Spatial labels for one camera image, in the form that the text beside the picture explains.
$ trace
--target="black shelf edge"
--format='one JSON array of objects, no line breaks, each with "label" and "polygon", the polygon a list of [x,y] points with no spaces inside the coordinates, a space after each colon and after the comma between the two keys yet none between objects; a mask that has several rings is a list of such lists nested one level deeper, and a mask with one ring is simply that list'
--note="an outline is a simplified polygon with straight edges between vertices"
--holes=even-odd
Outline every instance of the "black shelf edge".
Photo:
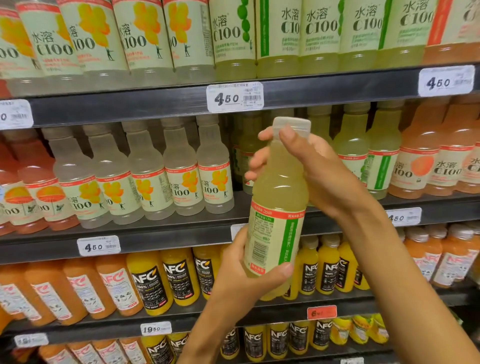
[{"label": "black shelf edge", "polygon": [[[121,252],[181,248],[231,241],[230,226],[248,222],[251,196],[234,193],[235,207],[221,215],[203,210],[194,216],[172,216],[150,221],[142,218],[129,225],[113,222],[97,229],[81,226],[65,231],[45,229],[34,234],[11,233],[0,237],[0,264],[24,263],[80,257],[78,238],[117,235]],[[420,224],[435,224],[480,219],[480,194],[454,193],[448,197],[424,195],[417,200],[406,200],[388,195],[381,200],[385,210],[421,207]],[[302,235],[340,232],[337,224],[314,207],[307,209]]]},{"label": "black shelf edge", "polygon": [[[264,86],[264,109],[418,97],[424,67],[254,80]],[[34,127],[155,119],[209,113],[207,85],[28,98]],[[474,92],[480,91],[476,72]]]},{"label": "black shelf edge", "polygon": [[[472,281],[461,282],[453,289],[437,289],[440,298],[450,307],[480,304],[480,291]],[[163,315],[149,316],[145,310],[123,317],[114,312],[109,317],[93,320],[89,316],[82,321],[63,326],[54,322],[34,327],[27,320],[13,321],[4,330],[3,337],[20,334],[46,333],[50,344],[77,341],[106,340],[141,336],[140,325],[159,321],[170,321],[173,332],[190,331],[202,312],[206,300],[201,296],[194,304],[180,307],[175,303]],[[299,321],[307,319],[307,308],[335,304],[338,316],[374,314],[379,312],[371,291],[354,289],[349,293],[334,291],[325,296],[315,292],[311,296],[299,294],[295,301],[281,297],[269,302],[257,302],[255,307],[237,323],[237,326],[264,325],[273,322]]]}]

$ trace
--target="bottle label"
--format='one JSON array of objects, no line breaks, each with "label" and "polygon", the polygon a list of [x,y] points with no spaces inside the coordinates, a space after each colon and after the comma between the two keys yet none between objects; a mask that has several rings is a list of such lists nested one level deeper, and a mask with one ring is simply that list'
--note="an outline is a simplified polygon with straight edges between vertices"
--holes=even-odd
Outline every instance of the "bottle label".
[{"label": "bottle label", "polygon": [[443,286],[451,286],[457,279],[463,264],[463,256],[451,253],[443,254],[442,261],[433,277],[433,281]]},{"label": "bottle label", "polygon": [[166,336],[157,345],[147,346],[146,349],[153,364],[170,364],[175,359]]},{"label": "bottle label", "polygon": [[338,53],[340,3],[339,0],[303,0],[300,56]]},{"label": "bottle label", "polygon": [[435,186],[455,186],[463,171],[464,161],[473,150],[473,146],[441,146],[435,158],[435,165],[428,180]]},{"label": "bottle label", "polygon": [[303,264],[301,291],[313,292],[317,281],[318,262],[315,264]]},{"label": "bottle label", "polygon": [[368,154],[363,156],[344,156],[342,154],[338,155],[342,160],[343,164],[358,178],[361,178],[363,173],[363,166],[365,160],[367,159]]},{"label": "bottle label", "polygon": [[475,144],[472,152],[463,163],[462,182],[480,184],[480,142]]},{"label": "bottle label", "polygon": [[198,259],[194,256],[195,267],[197,268],[198,281],[202,292],[210,295],[212,293],[213,284],[215,282],[212,260]]},{"label": "bottle label", "polygon": [[147,310],[156,310],[168,302],[157,266],[143,273],[132,273],[132,278]]},{"label": "bottle label", "polygon": [[298,56],[301,0],[256,2],[257,59]]},{"label": "bottle label", "polygon": [[369,150],[360,180],[369,190],[386,190],[400,150],[381,152]]},{"label": "bottle label", "polygon": [[140,303],[125,268],[109,274],[100,273],[100,276],[120,311],[129,310]]},{"label": "bottle label", "polygon": [[131,70],[173,68],[160,0],[113,0],[118,30]]},{"label": "bottle label", "polygon": [[476,7],[477,0],[438,0],[427,45],[465,42]]},{"label": "bottle label", "polygon": [[148,174],[132,174],[145,211],[165,210],[173,204],[165,168]]},{"label": "bottle label", "polygon": [[7,296],[10,301],[13,301],[20,309],[21,312],[30,320],[30,321],[37,321],[42,318],[42,315],[38,313],[38,311],[33,307],[27,298],[20,292],[16,285],[7,284],[2,286],[3,293]]},{"label": "bottle label", "polygon": [[42,183],[25,184],[36,200],[46,221],[59,221],[75,215],[70,202],[58,183],[58,179]]},{"label": "bottle label", "polygon": [[234,328],[231,330],[225,339],[223,340],[223,345],[221,347],[222,354],[225,356],[231,356],[235,354],[240,349],[239,345],[239,334],[238,329]]},{"label": "bottle label", "polygon": [[0,7],[0,72],[2,78],[42,77],[32,43],[15,10]]},{"label": "bottle label", "polygon": [[179,170],[167,169],[167,175],[173,202],[177,206],[192,206],[203,200],[200,173],[196,164]]},{"label": "bottle label", "polygon": [[379,49],[424,46],[427,44],[436,0],[387,0],[390,11],[382,32]]},{"label": "bottle label", "polygon": [[408,190],[425,188],[438,152],[439,149],[420,150],[401,147],[393,168],[391,184]]},{"label": "bottle label", "polygon": [[185,335],[184,338],[180,340],[170,340],[170,344],[172,346],[173,353],[177,358],[180,358],[180,354],[183,351],[183,347],[187,343],[188,340],[188,333]]},{"label": "bottle label", "polygon": [[175,68],[214,65],[208,0],[163,0]]},{"label": "bottle label", "polygon": [[144,353],[137,341],[131,342],[130,344],[124,344],[122,342],[121,345],[132,364],[147,364]]},{"label": "bottle label", "polygon": [[108,209],[112,215],[130,214],[141,206],[135,180],[130,172],[108,178],[97,178],[97,181],[106,196]]},{"label": "bottle label", "polygon": [[210,0],[215,62],[255,60],[253,1]]},{"label": "bottle label", "polygon": [[58,0],[85,71],[128,70],[110,0]]},{"label": "bottle label", "polygon": [[243,258],[250,272],[261,276],[284,262],[295,260],[304,217],[305,210],[277,211],[252,200]]},{"label": "bottle label", "polygon": [[441,254],[425,253],[420,269],[427,281],[430,282],[430,279],[432,279],[433,272],[437,268],[441,256]]},{"label": "bottle label", "polygon": [[224,204],[233,198],[230,162],[215,167],[198,166],[205,202]]},{"label": "bottle label", "polygon": [[102,300],[86,274],[78,277],[67,277],[67,279],[89,313],[96,314],[105,311]]},{"label": "bottle label", "polygon": [[384,24],[385,0],[350,0],[343,9],[340,52],[378,49]]},{"label": "bottle label", "polygon": [[[244,170],[245,172],[248,171],[250,169],[250,167],[248,166],[249,162],[250,162],[250,159],[253,158],[253,155],[255,153],[248,153],[248,152],[242,152],[241,153],[241,170]],[[249,187],[253,187],[253,184],[254,182],[253,181],[250,181],[250,180],[247,180],[245,179],[245,174],[244,173],[241,173],[240,174],[242,175],[242,179],[243,179],[243,184],[245,186],[249,186]]]},{"label": "bottle label", "polygon": [[103,349],[98,349],[98,353],[106,364],[127,364],[128,359],[125,357],[117,341]]},{"label": "bottle label", "polygon": [[67,320],[73,317],[67,305],[62,301],[50,282],[32,284],[31,286],[58,320]]},{"label": "bottle label", "polygon": [[48,364],[78,364],[67,349],[63,349],[51,358],[45,358]]},{"label": "bottle label", "polygon": [[27,1],[16,3],[15,7],[43,72],[47,76],[82,74],[59,7]]},{"label": "bottle label", "polygon": [[313,343],[318,346],[327,346],[332,331],[333,321],[316,320],[313,332]]},{"label": "bottle label", "polygon": [[102,364],[103,360],[92,344],[86,344],[83,348],[72,350],[73,354],[82,364]]},{"label": "bottle label", "polygon": [[350,262],[340,257],[338,262],[338,275],[336,278],[336,285],[340,288],[345,288],[345,282],[347,281],[348,266]]},{"label": "bottle label", "polygon": [[261,358],[264,355],[264,333],[251,334],[244,329],[245,352],[251,358]]},{"label": "bottle label", "polygon": [[288,344],[294,350],[305,350],[308,344],[308,326],[298,326],[290,322]]},{"label": "bottle label", "polygon": [[320,282],[320,290],[324,292],[333,291],[336,284],[336,278],[338,276],[338,266],[337,263],[324,263],[322,269],[322,281]]},{"label": "bottle label", "polygon": [[89,220],[108,212],[105,197],[95,176],[75,182],[60,182],[60,186],[69,199],[78,219]]},{"label": "bottle label", "polygon": [[177,300],[186,300],[193,296],[195,292],[186,259],[174,264],[163,263],[163,268],[167,273],[173,296]]},{"label": "bottle label", "polygon": [[283,331],[270,329],[270,352],[273,355],[283,355],[288,349],[288,327]]}]

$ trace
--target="white price tag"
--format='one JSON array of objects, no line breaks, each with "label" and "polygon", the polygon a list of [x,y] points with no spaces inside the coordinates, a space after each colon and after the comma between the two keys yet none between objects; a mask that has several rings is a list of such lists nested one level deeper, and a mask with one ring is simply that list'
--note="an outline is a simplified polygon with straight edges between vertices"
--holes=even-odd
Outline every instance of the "white price tag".
[{"label": "white price tag", "polygon": [[264,86],[261,82],[244,82],[207,86],[208,111],[250,111],[264,108]]},{"label": "white price tag", "polygon": [[32,108],[27,100],[0,101],[0,130],[26,129],[32,126]]},{"label": "white price tag", "polygon": [[397,210],[386,210],[385,212],[393,226],[413,226],[420,224],[421,207],[399,208]]},{"label": "white price tag", "polygon": [[172,333],[172,323],[170,321],[160,321],[141,324],[140,330],[142,336],[167,335]]},{"label": "white price tag", "polygon": [[469,94],[473,90],[475,66],[424,68],[419,75],[421,97]]},{"label": "white price tag", "polygon": [[230,226],[230,233],[232,234],[232,241],[235,239],[240,229],[243,228],[246,224],[235,224]]},{"label": "white price tag", "polygon": [[81,256],[118,254],[121,251],[117,235],[80,238],[77,239],[77,245]]},{"label": "white price tag", "polygon": [[43,332],[15,335],[13,339],[17,348],[34,348],[35,346],[48,345],[47,334]]}]

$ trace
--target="bottle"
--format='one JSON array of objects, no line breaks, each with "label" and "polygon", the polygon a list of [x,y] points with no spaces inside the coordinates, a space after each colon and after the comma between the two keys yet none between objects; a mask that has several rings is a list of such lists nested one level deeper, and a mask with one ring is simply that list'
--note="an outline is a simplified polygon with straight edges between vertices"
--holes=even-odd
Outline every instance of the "bottle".
[{"label": "bottle", "polygon": [[436,1],[412,3],[387,1],[385,25],[380,37],[375,68],[411,67],[420,64],[427,45]]},{"label": "bottle", "polygon": [[301,3],[255,2],[258,78],[299,74]]},{"label": "bottle", "polygon": [[313,335],[310,338],[310,345],[314,349],[323,351],[328,348],[332,326],[332,319],[315,320],[313,322]]},{"label": "bottle", "polygon": [[115,311],[115,304],[96,271],[94,258],[67,259],[63,272],[92,318],[105,318]]},{"label": "bottle", "polygon": [[300,237],[301,248],[297,253],[297,260],[301,266],[301,294],[311,295],[315,292],[318,270],[318,238],[316,235]]},{"label": "bottle", "polygon": [[92,341],[105,364],[130,364],[127,356],[116,340]]},{"label": "bottle", "polygon": [[210,0],[216,80],[257,78],[252,0]]},{"label": "bottle", "polygon": [[433,274],[432,284],[449,288],[460,274],[462,264],[468,256],[468,245],[473,238],[473,230],[461,224],[453,224],[448,229],[447,238],[442,241],[442,257],[437,271]]},{"label": "bottle", "polygon": [[25,279],[62,325],[72,325],[87,316],[82,301],[62,271],[63,261],[29,263]]},{"label": "bottle", "polygon": [[48,364],[78,364],[66,345],[43,345],[38,348],[38,355]]},{"label": "bottle", "polygon": [[368,192],[381,200],[387,196],[395,162],[402,144],[398,124],[405,100],[379,101],[372,128],[367,132],[370,141],[361,182]]},{"label": "bottle", "polygon": [[208,2],[167,0],[163,5],[178,82],[214,82],[215,61]]},{"label": "bottle", "polygon": [[103,364],[102,358],[89,341],[72,342],[67,347],[81,364]]},{"label": "bottle", "polygon": [[160,256],[177,305],[194,303],[200,296],[200,286],[191,248],[162,250]]},{"label": "bottle", "polygon": [[33,326],[49,324],[55,320],[55,316],[25,279],[26,267],[26,263],[6,264],[0,267],[0,285],[3,294],[8,301],[15,303],[14,318],[21,318],[21,312]]},{"label": "bottle", "polygon": [[85,91],[70,34],[55,0],[13,0],[50,93]]},{"label": "bottle", "polygon": [[338,71],[340,27],[339,1],[304,0],[301,11],[300,74]]},{"label": "bottle", "polygon": [[345,104],[342,128],[333,139],[332,147],[343,164],[360,179],[368,156],[367,119],[370,102]]},{"label": "bottle", "polygon": [[163,157],[176,212],[182,216],[198,214],[205,201],[195,150],[188,144],[180,118],[162,119],[162,125],[167,143]]},{"label": "bottle", "polygon": [[349,242],[343,241],[338,247],[338,253],[340,254],[340,260],[335,288],[340,292],[350,292],[353,289],[359,265]]},{"label": "bottle", "polygon": [[276,360],[284,359],[288,352],[288,322],[267,325],[268,354]]},{"label": "bottle", "polygon": [[193,258],[197,269],[198,281],[203,297],[208,300],[212,294],[213,284],[220,268],[219,245],[203,245],[193,247]]},{"label": "bottle", "polygon": [[30,234],[48,227],[36,201],[18,177],[19,163],[7,146],[0,143],[0,206],[3,214],[19,234]]},{"label": "bottle", "polygon": [[135,181],[130,172],[130,163],[119,151],[110,126],[103,124],[83,125],[93,151],[95,177],[104,193],[113,222],[130,224],[141,219],[144,210]]},{"label": "bottle", "polygon": [[312,122],[310,132],[325,139],[329,144],[333,142],[330,137],[330,114],[332,105],[309,106],[307,107],[308,120]]},{"label": "bottle", "polygon": [[395,162],[388,193],[408,199],[423,195],[440,151],[437,132],[446,112],[446,99],[423,102],[412,124],[402,133],[402,145]]},{"label": "bottle", "polygon": [[261,362],[267,355],[266,328],[266,325],[245,326],[243,328],[245,353],[251,362]]},{"label": "bottle", "polygon": [[176,84],[162,2],[115,0],[112,3],[133,86]]},{"label": "bottle", "polygon": [[425,256],[423,258],[421,272],[426,280],[430,282],[442,256],[442,239],[447,236],[447,229],[442,224],[427,225],[425,229],[430,237],[428,241],[424,243]]},{"label": "bottle", "polygon": [[177,332],[174,334],[168,334],[168,340],[170,341],[170,346],[172,347],[175,357],[180,358],[180,354],[183,350],[183,347],[187,343],[189,332]]},{"label": "bottle", "polygon": [[127,272],[125,254],[98,256],[95,258],[95,266],[122,316],[132,316],[143,308]]},{"label": "bottle", "polygon": [[119,341],[132,364],[152,364],[141,338],[126,338]]},{"label": "bottle", "polygon": [[385,0],[351,0],[343,8],[339,71],[372,69],[384,25]]},{"label": "bottle", "polygon": [[425,187],[426,194],[449,196],[453,193],[464,162],[477,141],[471,126],[479,112],[479,104],[453,104],[448,107],[445,120],[438,129],[440,152]]},{"label": "bottle", "polygon": [[175,364],[177,361],[166,335],[142,336],[141,340],[153,363]]},{"label": "bottle", "polygon": [[243,191],[252,194],[254,182],[245,179],[245,172],[249,170],[248,163],[255,152],[264,147],[264,142],[258,139],[262,131],[262,114],[259,111],[242,113],[243,132],[240,137],[241,163],[240,172],[243,178]]},{"label": "bottle", "polygon": [[94,229],[112,221],[95,178],[95,163],[82,153],[71,129],[67,126],[42,128],[42,134],[55,156],[53,172],[80,225]]},{"label": "bottle", "polygon": [[175,212],[172,191],[162,154],[152,144],[147,123],[143,120],[123,121],[122,126],[131,151],[128,156],[130,171],[145,217],[149,220],[169,217]]},{"label": "bottle", "polygon": [[110,1],[59,0],[89,91],[117,90],[132,82]]},{"label": "bottle", "polygon": [[[274,120],[270,157],[254,186],[249,217],[250,238],[243,258],[247,276],[252,278],[284,262],[295,261],[298,251],[308,190],[302,164],[285,149],[278,136],[280,129],[287,124],[301,137],[310,134],[308,120],[284,117]],[[263,299],[283,295],[290,285],[291,279],[288,279]]]},{"label": "bottle", "polygon": [[164,314],[173,304],[173,295],[158,251],[127,254],[132,275],[145,311],[150,316]]},{"label": "bottle", "polygon": [[290,322],[288,327],[288,348],[296,355],[304,355],[308,350],[311,336],[310,321]]},{"label": "bottle", "polygon": [[340,253],[338,234],[322,235],[322,247],[318,249],[317,291],[323,294],[332,294],[338,276]]},{"label": "bottle", "polygon": [[212,214],[223,214],[235,205],[228,148],[220,137],[218,115],[198,115],[197,124],[200,135],[197,160],[205,208]]},{"label": "bottle", "polygon": [[35,129],[6,130],[3,135],[20,163],[18,177],[36,200],[50,228],[59,231],[78,225],[70,202],[53,174],[55,160],[48,154]]},{"label": "bottle", "polygon": [[220,354],[224,359],[233,360],[237,357],[240,352],[240,340],[239,340],[239,330],[238,328],[233,328],[225,339],[223,340],[223,345],[220,348]]},{"label": "bottle", "polygon": [[45,74],[13,0],[0,1],[0,24],[3,35],[0,37],[0,48],[11,49],[11,53],[7,52],[5,58],[0,60],[1,75],[7,81],[10,94],[17,97],[45,93]]},{"label": "bottle", "polygon": [[467,30],[475,19],[469,0],[439,0],[422,64],[467,62],[463,51]]}]

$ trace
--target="black label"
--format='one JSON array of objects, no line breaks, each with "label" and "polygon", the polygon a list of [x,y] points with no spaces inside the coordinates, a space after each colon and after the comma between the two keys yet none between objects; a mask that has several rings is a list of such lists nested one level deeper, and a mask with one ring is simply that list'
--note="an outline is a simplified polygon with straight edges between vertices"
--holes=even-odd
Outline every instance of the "black label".
[{"label": "black label", "polygon": [[245,352],[251,358],[261,358],[264,355],[264,333],[251,334],[244,330]]},{"label": "black label", "polygon": [[283,331],[270,329],[270,352],[273,355],[283,355],[288,348],[288,328]]},{"label": "black label", "polygon": [[163,268],[165,268],[167,273],[168,282],[173,291],[173,297],[177,300],[186,300],[193,296],[192,279],[188,272],[186,259],[176,264],[163,263]]},{"label": "black label", "polygon": [[147,346],[147,353],[153,364],[170,364],[173,362],[174,356],[166,337],[155,346]]},{"label": "black label", "polygon": [[301,290],[304,292],[313,292],[317,281],[318,263],[304,264],[302,270]]},{"label": "black label", "polygon": [[290,322],[290,330],[288,332],[289,345],[298,351],[307,348],[308,326],[297,326],[294,322]]},{"label": "black label", "polygon": [[239,332],[237,328],[234,328],[227,334],[227,336],[225,336],[221,351],[223,355],[230,356],[235,354],[239,348]]},{"label": "black label", "polygon": [[132,273],[133,282],[148,310],[156,310],[168,302],[158,267],[143,273]]},{"label": "black label", "polygon": [[324,263],[322,269],[322,281],[320,282],[320,289],[324,292],[333,291],[335,288],[336,277],[338,274],[338,262],[337,263]]},{"label": "black label", "polygon": [[342,258],[340,258],[340,261],[338,262],[338,276],[336,278],[336,285],[340,288],[345,288],[349,264],[350,262],[348,260]]},{"label": "black label", "polygon": [[195,258],[195,267],[197,268],[198,280],[202,292],[210,295],[212,293],[215,278],[213,276],[213,267],[211,259],[197,259]]},{"label": "black label", "polygon": [[318,346],[327,346],[332,331],[333,321],[317,320],[313,332],[313,343]]}]

